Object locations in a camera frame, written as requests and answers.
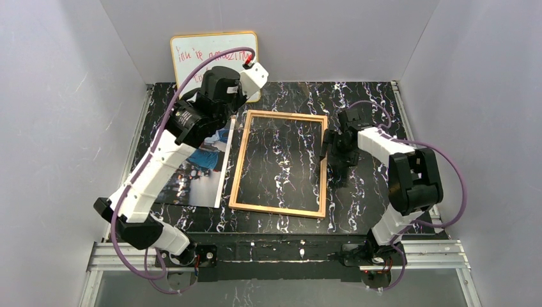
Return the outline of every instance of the white whiteboard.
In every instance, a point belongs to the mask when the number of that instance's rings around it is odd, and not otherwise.
[[[250,47],[256,51],[256,61],[258,60],[258,38],[254,32],[174,36],[170,45],[177,86],[181,85],[188,74],[202,61],[220,51],[236,47]],[[181,92],[181,96],[189,90],[200,87],[203,74],[214,66],[225,66],[240,72],[244,69],[242,65],[249,55],[250,52],[242,51],[213,61],[190,80]],[[258,101],[259,98],[260,92],[257,92],[249,98],[248,102]]]

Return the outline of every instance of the black marble surface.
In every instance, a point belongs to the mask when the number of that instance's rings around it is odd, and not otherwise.
[[[318,211],[321,129],[318,122],[254,117],[236,202]]]
[[[162,119],[164,109],[173,96],[173,93],[174,83],[157,83],[154,86],[139,146],[135,154],[134,165],[139,162],[139,159],[150,145],[151,138]],[[392,126],[388,130],[388,133],[398,138],[405,138],[405,128],[396,105],[391,84],[377,82],[268,83],[262,89],[261,94],[260,101],[246,104],[238,112],[239,124],[237,125],[238,129],[233,134],[220,208],[210,209],[156,203],[152,208],[152,212],[163,218],[165,222],[188,232],[366,234],[378,222],[384,213],[385,206],[388,204],[386,185],[387,169],[368,153],[362,153],[357,168],[351,169],[348,176],[348,187],[329,188],[327,192],[327,215],[324,219],[232,210],[228,208],[229,195],[240,148],[242,125],[245,122],[248,109],[327,115],[329,128],[338,129],[339,123],[336,116],[340,110],[358,100],[373,100],[386,108],[392,116]],[[379,124],[385,120],[385,115],[376,107],[369,104],[359,104],[356,107],[362,108],[368,121]],[[286,123],[281,127],[289,129]],[[268,159],[276,159],[276,157],[271,157],[269,154],[269,150],[272,151],[273,148],[265,149],[265,146],[269,146],[270,144],[267,141],[269,136],[266,135],[272,135],[273,133],[279,133],[280,135],[281,132],[280,129],[276,131],[269,129],[267,132],[265,129],[261,130],[259,137],[265,139],[265,141],[253,142],[254,149],[252,150],[262,157],[267,154]],[[299,136],[300,139],[306,137],[306,134],[302,133],[302,135]],[[293,156],[296,154],[296,151],[299,151],[300,148],[302,149],[305,146],[301,141],[296,140],[296,142],[297,147],[290,148],[288,153],[291,156],[291,163],[301,163],[301,161],[305,163],[305,160],[301,157],[294,158]],[[284,150],[284,147],[278,146],[276,150]],[[260,158],[251,161],[264,163]],[[278,188],[276,187],[274,177],[271,178],[271,176],[268,176],[262,178],[265,178],[266,183],[265,185],[262,184],[261,189],[256,191],[256,193],[262,193],[263,191],[265,194],[267,189],[269,194],[276,195],[276,189]],[[286,183],[284,186],[286,189],[293,189],[295,184],[288,187],[289,185]],[[283,193],[284,204],[279,204],[280,200],[278,198],[274,202],[271,201],[271,203],[275,203],[277,206],[306,206],[307,208],[311,208],[311,204],[314,203],[314,195],[310,195],[312,191],[303,190],[303,193],[304,195],[309,194],[307,198],[299,198],[293,195],[292,198],[289,198],[291,193],[288,191],[288,193]],[[244,195],[247,199],[257,197],[254,195],[249,196],[248,194]],[[422,218],[430,220],[428,214],[423,215]],[[410,232],[434,233],[433,229],[421,228],[420,226],[412,228]]]

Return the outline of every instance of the cable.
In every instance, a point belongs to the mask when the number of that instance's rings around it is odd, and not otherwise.
[[[160,255],[160,251],[157,248],[155,248],[155,249],[156,249],[156,255]],[[149,249],[145,249],[145,259],[144,259],[144,265],[143,265],[144,268],[145,268],[145,273],[147,273],[147,274],[149,273],[149,270],[147,269],[147,254],[148,254],[148,252],[149,252]],[[158,256],[158,259],[159,259],[159,262],[160,262],[161,266],[164,267],[164,260],[162,260],[162,257]],[[186,287],[186,288],[184,288],[182,290],[164,290],[164,289],[158,287],[158,285],[156,284],[156,282],[154,280],[149,279],[148,281],[151,283],[151,285],[153,286],[154,289],[158,290],[159,292],[162,292],[163,294],[181,294],[184,291],[192,288],[192,286],[196,284],[197,278],[196,278],[196,281],[193,284],[189,285],[188,287]]]
[[[164,113],[164,117],[162,119],[162,122],[160,123],[160,127],[158,128],[158,131],[156,132],[156,136],[155,136],[155,139],[153,141],[153,143],[151,144],[151,147],[150,147],[150,154],[146,155],[146,158],[145,160],[142,162],[141,164],[141,167],[138,168],[130,183],[133,185],[137,178],[139,177],[139,175],[141,175],[141,172],[143,172],[143,170],[145,169],[145,167],[147,166],[147,164],[149,163],[150,159],[151,159],[151,156],[152,154],[154,153],[154,151],[156,150],[156,147],[158,146],[158,143],[160,141],[160,138],[162,137],[162,133],[164,132],[164,128],[166,126],[166,122],[167,120],[169,119],[169,115],[171,114],[171,110],[173,108],[173,105],[175,104],[176,102],[176,99],[179,97],[180,93],[184,90],[184,88],[186,87],[186,85],[188,84],[188,82],[190,82],[190,80],[195,76],[195,74],[200,71],[203,67],[207,66],[207,64],[211,63],[212,61],[214,61],[215,59],[221,57],[221,56],[225,56],[227,54],[230,54],[230,53],[234,53],[234,52],[239,52],[239,51],[249,51],[251,54],[252,54],[252,58],[255,57],[256,53],[254,51],[254,49],[252,48],[249,48],[249,47],[238,47],[238,48],[232,48],[232,49],[228,49],[226,51],[222,51],[218,54],[215,54],[213,56],[211,56],[210,58],[206,59],[205,61],[201,62],[188,76],[187,78],[184,80],[184,82],[182,82],[182,84],[179,86],[179,88],[175,91],[175,94],[173,95],[173,98],[171,99],[171,101],[169,102],[169,105],[167,106],[167,109],[166,109],[166,112]],[[120,208],[122,206],[122,202],[123,200],[127,197],[128,195],[128,191],[130,190],[130,186],[131,185],[127,185],[124,190],[122,191],[120,197],[119,197],[119,200],[118,200],[118,203],[117,205],[115,206],[115,209],[113,210],[113,218],[111,219],[111,233],[112,233],[112,236],[111,236],[111,241],[113,243],[113,248],[115,249],[115,253],[117,254],[117,256],[119,257],[119,259],[122,261],[122,263],[130,270],[132,271],[134,274],[138,275],[139,277],[142,277],[142,278],[145,278],[145,279],[149,279],[149,280],[158,280],[158,279],[161,279],[163,278],[166,274],[167,274],[167,271],[166,271],[166,267],[165,267],[165,264],[164,264],[164,260],[162,259],[162,257],[158,257],[158,260],[160,262],[160,266],[162,268],[162,272],[160,273],[160,275],[158,276],[152,276],[152,275],[149,275],[147,273],[147,271],[145,270],[145,273],[139,271],[138,269],[136,269],[127,259],[126,257],[123,255],[119,245],[118,245],[118,240],[117,240],[117,237],[116,237],[116,221],[117,221],[117,217],[118,217],[118,214],[120,212]]]
[[[391,271],[392,266],[393,266],[393,259],[390,257],[390,266],[388,267],[388,269],[384,273],[388,273],[389,271]]]

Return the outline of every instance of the blue shirt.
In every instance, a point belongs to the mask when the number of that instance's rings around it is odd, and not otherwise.
[[[187,160],[202,168],[214,169],[219,162],[219,154],[217,152],[208,152],[198,148]]]

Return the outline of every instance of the white enclosure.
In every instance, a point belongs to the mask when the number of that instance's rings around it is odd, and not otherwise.
[[[92,204],[120,183],[145,84],[175,80],[169,40],[251,30],[271,81],[399,81],[415,138],[465,172],[447,231],[482,304],[539,306],[541,29],[537,0],[3,1],[0,305],[77,305]]]

